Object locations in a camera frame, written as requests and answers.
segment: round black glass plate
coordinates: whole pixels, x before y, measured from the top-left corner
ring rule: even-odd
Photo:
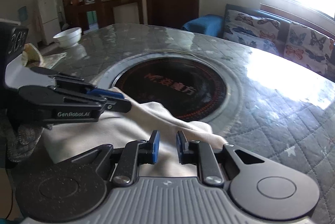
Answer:
[[[116,87],[138,103],[159,102],[186,122],[201,120],[218,109],[226,85],[212,68],[184,58],[157,58],[124,72]]]

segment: power cord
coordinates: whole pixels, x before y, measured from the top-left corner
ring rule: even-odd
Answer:
[[[5,169],[5,170],[6,170],[7,177],[9,179],[8,170],[7,169]],[[8,219],[8,217],[10,216],[10,214],[12,213],[12,210],[13,210],[14,192],[13,192],[13,188],[12,187],[11,187],[11,190],[12,190],[12,194],[11,194],[12,201],[11,201],[9,213],[7,214],[7,216],[5,217],[5,219]]]

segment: gray glove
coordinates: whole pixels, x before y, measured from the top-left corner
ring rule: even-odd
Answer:
[[[7,156],[11,162],[21,162],[34,151],[43,132],[43,127],[35,125],[20,125],[14,131],[6,111],[0,110],[0,136],[7,139]]]

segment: blue cloth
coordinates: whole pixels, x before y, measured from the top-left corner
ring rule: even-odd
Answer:
[[[224,32],[223,25],[224,17],[208,14],[185,23],[182,29],[193,33],[222,38]]]

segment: white bowl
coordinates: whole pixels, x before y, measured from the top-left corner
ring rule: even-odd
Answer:
[[[81,39],[81,28],[75,27],[54,35],[53,39],[61,48],[70,48],[77,45]]]

